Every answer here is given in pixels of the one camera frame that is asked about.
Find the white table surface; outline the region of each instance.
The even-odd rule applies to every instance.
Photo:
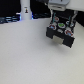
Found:
[[[84,84],[84,27],[69,48],[46,37],[49,23],[0,24],[0,84]]]
[[[67,9],[84,11],[84,0],[70,0]]]

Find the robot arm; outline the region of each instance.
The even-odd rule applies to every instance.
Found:
[[[66,5],[70,0],[36,0],[48,4],[48,8],[52,10],[65,11]]]

